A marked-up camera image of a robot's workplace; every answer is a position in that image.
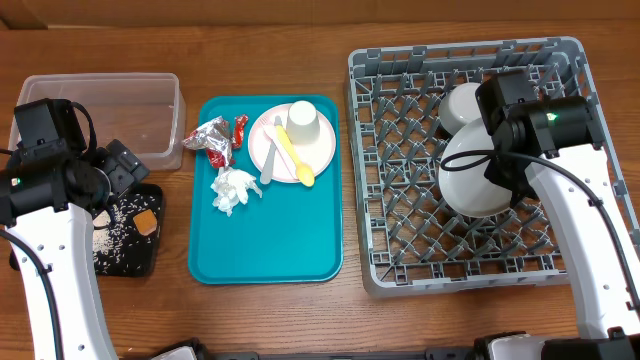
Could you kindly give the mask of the grey bowl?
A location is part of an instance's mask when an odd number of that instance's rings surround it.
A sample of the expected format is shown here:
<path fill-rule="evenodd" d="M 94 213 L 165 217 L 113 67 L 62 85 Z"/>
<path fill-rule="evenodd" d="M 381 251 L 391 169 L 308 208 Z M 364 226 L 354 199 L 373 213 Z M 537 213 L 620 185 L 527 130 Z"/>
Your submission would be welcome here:
<path fill-rule="evenodd" d="M 455 135 L 465 125 L 481 118 L 475 96 L 479 86 L 475 82 L 458 85 L 441 101 L 438 108 L 440 123 L 450 135 Z"/>

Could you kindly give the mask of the red sauce packet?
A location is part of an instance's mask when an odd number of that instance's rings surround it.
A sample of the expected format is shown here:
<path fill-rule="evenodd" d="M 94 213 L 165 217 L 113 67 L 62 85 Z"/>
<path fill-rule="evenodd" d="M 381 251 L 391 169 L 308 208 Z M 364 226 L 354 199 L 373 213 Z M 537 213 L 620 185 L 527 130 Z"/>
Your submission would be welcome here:
<path fill-rule="evenodd" d="M 235 117 L 235 124 L 233 128 L 232 148 L 239 149 L 244 142 L 245 127 L 249 118 L 246 114 L 242 114 Z"/>

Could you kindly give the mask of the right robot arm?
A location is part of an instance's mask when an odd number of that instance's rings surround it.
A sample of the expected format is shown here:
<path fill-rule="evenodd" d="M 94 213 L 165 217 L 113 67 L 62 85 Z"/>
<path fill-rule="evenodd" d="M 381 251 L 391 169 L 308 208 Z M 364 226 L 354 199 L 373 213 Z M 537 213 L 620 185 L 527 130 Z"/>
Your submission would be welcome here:
<path fill-rule="evenodd" d="M 587 100 L 539 97 L 522 71 L 492 76 L 476 98 L 493 143 L 485 176 L 513 200 L 540 200 L 573 292 L 579 336 L 546 341 L 541 358 L 638 358 L 639 258 Z"/>

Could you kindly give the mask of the white paper cup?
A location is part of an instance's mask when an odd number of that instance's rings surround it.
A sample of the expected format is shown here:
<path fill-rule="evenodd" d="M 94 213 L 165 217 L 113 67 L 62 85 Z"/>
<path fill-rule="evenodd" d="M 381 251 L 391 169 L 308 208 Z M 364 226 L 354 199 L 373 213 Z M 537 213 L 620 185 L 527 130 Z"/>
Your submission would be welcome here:
<path fill-rule="evenodd" d="M 289 107 L 285 129 L 294 145 L 308 145 L 316 141 L 320 134 L 316 107 L 305 100 L 294 102 Z"/>

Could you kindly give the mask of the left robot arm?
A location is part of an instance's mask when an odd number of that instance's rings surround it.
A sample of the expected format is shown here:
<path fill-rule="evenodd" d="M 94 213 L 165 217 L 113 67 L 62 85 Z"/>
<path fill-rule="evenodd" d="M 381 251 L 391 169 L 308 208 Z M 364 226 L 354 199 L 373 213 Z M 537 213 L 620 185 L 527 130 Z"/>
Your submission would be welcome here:
<path fill-rule="evenodd" d="M 93 220 L 150 173 L 118 140 L 97 144 L 86 109 L 44 98 L 14 109 L 21 140 L 1 172 L 1 236 L 22 276 L 38 359 L 114 359 L 93 260 Z"/>

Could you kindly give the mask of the grey plate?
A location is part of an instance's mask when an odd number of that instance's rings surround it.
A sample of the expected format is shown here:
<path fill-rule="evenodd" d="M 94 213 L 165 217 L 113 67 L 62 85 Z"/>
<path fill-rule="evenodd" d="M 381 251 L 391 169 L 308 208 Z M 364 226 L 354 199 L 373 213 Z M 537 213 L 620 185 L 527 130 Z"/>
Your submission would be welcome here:
<path fill-rule="evenodd" d="M 451 138 L 442 158 L 463 151 L 492 149 L 493 143 L 483 120 L 476 119 Z M 463 171 L 439 171 L 441 195 L 453 210 L 464 216 L 482 218 L 499 214 L 510 207 L 511 191 L 485 178 L 487 166 L 488 163 L 485 162 Z"/>

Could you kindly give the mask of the orange food cube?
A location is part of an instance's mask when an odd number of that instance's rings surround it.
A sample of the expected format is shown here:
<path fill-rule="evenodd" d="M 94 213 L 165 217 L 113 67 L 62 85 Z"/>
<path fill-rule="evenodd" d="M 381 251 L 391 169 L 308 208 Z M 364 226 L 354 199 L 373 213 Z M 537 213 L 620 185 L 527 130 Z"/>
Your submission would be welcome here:
<path fill-rule="evenodd" d="M 157 230 L 158 221 L 151 209 L 144 210 L 133 217 L 134 225 L 142 236 L 149 236 Z"/>

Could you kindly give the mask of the silver foil wrapper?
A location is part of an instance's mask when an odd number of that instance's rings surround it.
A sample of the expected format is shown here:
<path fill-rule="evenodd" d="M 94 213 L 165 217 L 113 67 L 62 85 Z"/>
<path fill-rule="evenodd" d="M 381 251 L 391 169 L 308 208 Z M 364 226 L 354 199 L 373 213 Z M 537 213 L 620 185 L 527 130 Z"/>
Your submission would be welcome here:
<path fill-rule="evenodd" d="M 190 150 L 203 150 L 213 168 L 225 168 L 234 163 L 232 150 L 235 140 L 229 122 L 221 116 L 200 125 L 182 144 Z"/>

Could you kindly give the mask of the white napkin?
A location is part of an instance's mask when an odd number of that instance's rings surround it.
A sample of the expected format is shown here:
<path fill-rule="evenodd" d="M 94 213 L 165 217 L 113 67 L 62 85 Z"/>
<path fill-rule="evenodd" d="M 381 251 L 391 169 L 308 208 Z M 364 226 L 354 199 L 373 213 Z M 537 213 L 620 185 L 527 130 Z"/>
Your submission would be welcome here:
<path fill-rule="evenodd" d="M 236 205 L 247 204 L 249 190 L 253 190 L 259 197 L 263 195 L 253 175 L 232 167 L 223 167 L 219 170 L 211 184 L 211 189 L 216 193 L 212 205 L 228 217 L 232 216 Z"/>

